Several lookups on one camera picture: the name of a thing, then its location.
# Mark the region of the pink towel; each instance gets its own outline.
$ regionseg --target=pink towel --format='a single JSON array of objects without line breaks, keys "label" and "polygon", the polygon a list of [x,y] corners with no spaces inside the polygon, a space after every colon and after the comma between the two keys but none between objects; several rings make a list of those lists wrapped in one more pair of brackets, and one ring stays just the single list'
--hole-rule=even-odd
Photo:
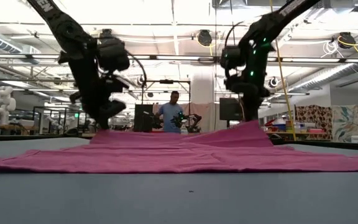
[{"label": "pink towel", "polygon": [[187,173],[358,171],[358,156],[275,147],[258,123],[200,135],[99,132],[91,144],[0,158],[0,172]]}]

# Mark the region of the ceiling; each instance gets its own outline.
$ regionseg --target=ceiling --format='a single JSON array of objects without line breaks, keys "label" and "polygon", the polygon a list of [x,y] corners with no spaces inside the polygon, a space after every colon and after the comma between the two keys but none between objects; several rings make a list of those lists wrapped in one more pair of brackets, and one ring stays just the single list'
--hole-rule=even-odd
[{"label": "ceiling", "polygon": [[[235,7],[230,9],[215,10],[212,0],[54,0],[57,6],[79,22],[85,31],[97,34],[101,29],[111,29],[112,33],[126,43],[126,49],[134,55],[181,55],[181,56],[215,56],[220,55],[224,47],[224,38],[233,23],[245,21],[234,29],[234,37],[231,35],[229,44],[238,43],[247,32],[248,27],[259,19],[259,16],[270,12],[267,5],[260,7]],[[203,47],[196,36],[201,29],[210,30],[213,38],[212,47]],[[301,17],[294,20],[278,38],[281,57],[358,57],[357,51],[339,49],[337,46],[328,45],[332,37],[337,37],[340,32],[350,32],[358,43],[358,12],[351,10],[311,9]],[[41,54],[58,54],[61,50],[52,35],[49,27],[43,19],[26,4],[25,0],[0,0],[0,37],[16,46],[29,45],[39,50]],[[31,73],[37,74],[39,79],[72,80],[68,67],[55,66],[54,60],[40,60],[40,66],[21,66],[19,60],[0,59],[0,64],[18,71],[17,78],[31,77]],[[150,80],[191,80],[196,76],[194,67],[200,64],[186,63],[185,61],[141,61],[145,65]],[[302,81],[302,79],[327,65],[292,65],[285,64],[282,67],[282,75],[286,77],[287,84]],[[204,66],[216,79],[215,88],[218,92],[224,92],[224,70],[219,66]],[[133,64],[130,69],[122,72],[128,79],[136,82],[140,77],[141,69]],[[280,68],[277,65],[267,67],[268,77],[280,78]],[[71,83],[54,85],[53,83],[40,83],[44,88],[72,89]],[[128,104],[138,103],[141,98],[140,88],[131,87],[134,95],[123,93],[114,95]],[[146,102],[164,102],[169,99],[168,93],[159,91],[182,91],[181,100],[188,101],[186,86],[179,84],[163,85],[156,83],[148,89],[156,94],[148,97],[144,95]]]}]

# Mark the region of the pink cloth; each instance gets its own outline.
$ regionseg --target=pink cloth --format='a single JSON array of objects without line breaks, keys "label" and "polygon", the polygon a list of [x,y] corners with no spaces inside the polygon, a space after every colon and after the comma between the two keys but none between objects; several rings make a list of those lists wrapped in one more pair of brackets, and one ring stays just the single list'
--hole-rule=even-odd
[{"label": "pink cloth", "polygon": [[358,171],[358,156],[275,147],[250,122],[200,135],[109,132],[91,144],[59,151],[32,150],[0,159],[0,172],[184,173]]}]

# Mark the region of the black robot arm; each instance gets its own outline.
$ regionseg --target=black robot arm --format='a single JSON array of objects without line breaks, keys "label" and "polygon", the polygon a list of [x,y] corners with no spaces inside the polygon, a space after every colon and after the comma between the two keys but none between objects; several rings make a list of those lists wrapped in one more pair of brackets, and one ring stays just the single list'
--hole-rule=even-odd
[{"label": "black robot arm", "polygon": [[[113,92],[128,88],[116,79],[115,70],[129,68],[129,58],[124,43],[112,35],[98,45],[98,40],[87,34],[69,15],[62,12],[52,0],[27,0],[48,24],[63,52],[59,63],[68,62],[83,109],[103,129],[108,129],[108,118],[125,109],[125,104],[109,97]],[[98,67],[106,73],[100,77]]]},{"label": "black robot arm", "polygon": [[[267,58],[273,51],[272,41],[292,20],[319,0],[288,1],[279,10],[263,15],[253,23],[237,46],[225,46],[220,64],[225,69],[226,88],[243,93],[245,120],[258,118],[258,109],[269,91],[264,87]],[[230,69],[246,65],[241,76],[230,75]]]}]

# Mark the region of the blue t-shirt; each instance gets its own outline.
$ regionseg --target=blue t-shirt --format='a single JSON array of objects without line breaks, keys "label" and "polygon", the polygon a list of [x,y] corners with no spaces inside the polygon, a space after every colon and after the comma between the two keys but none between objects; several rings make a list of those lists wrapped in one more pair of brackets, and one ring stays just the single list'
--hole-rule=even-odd
[{"label": "blue t-shirt", "polygon": [[176,125],[171,122],[172,118],[174,116],[178,116],[179,112],[183,113],[183,109],[179,106],[179,104],[172,105],[170,103],[165,103],[160,107],[158,113],[163,115],[164,132],[180,133],[180,128],[176,127]]}]

